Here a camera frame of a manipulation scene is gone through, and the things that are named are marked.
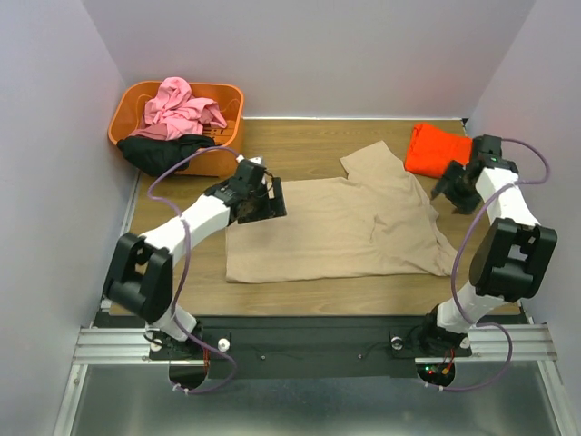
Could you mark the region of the beige t shirt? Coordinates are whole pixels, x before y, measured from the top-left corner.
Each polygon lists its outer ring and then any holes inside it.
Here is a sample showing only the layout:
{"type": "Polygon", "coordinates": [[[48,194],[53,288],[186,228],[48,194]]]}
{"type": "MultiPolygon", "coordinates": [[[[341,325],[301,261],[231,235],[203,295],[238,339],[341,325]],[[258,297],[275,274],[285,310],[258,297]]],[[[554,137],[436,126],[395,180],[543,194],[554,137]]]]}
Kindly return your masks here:
{"type": "Polygon", "coordinates": [[[457,252],[438,212],[388,146],[376,142],[340,163],[343,177],[283,183],[285,216],[227,229],[227,281],[450,275],[457,252]]]}

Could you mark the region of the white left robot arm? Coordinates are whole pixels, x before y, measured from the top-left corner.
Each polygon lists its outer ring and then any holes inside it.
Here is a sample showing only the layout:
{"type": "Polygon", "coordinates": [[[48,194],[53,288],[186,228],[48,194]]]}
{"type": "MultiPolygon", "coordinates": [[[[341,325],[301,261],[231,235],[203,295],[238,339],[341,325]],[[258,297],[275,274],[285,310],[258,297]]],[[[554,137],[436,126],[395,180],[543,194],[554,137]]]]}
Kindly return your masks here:
{"type": "Polygon", "coordinates": [[[188,275],[192,249],[233,223],[253,223],[286,215],[281,179],[260,178],[256,186],[230,179],[207,189],[189,208],[140,235],[125,233],[115,246],[103,285],[104,296],[171,337],[183,358],[201,348],[224,359],[228,348],[211,346],[195,331],[196,318],[177,300],[188,275]]]}

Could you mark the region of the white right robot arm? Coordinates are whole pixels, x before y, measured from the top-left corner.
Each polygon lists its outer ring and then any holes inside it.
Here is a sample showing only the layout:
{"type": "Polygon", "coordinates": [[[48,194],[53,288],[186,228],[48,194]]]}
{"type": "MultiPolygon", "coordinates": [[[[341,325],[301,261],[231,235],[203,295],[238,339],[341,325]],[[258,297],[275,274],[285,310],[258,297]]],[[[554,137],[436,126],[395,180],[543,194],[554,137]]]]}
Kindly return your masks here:
{"type": "Polygon", "coordinates": [[[460,348],[468,330],[492,310],[537,294],[556,248],[556,231],[527,207],[523,180],[512,163],[493,158],[463,166],[453,161],[432,189],[461,212],[487,217],[489,227],[469,265],[468,280],[450,284],[452,296],[438,304],[418,332],[423,352],[460,348]]]}

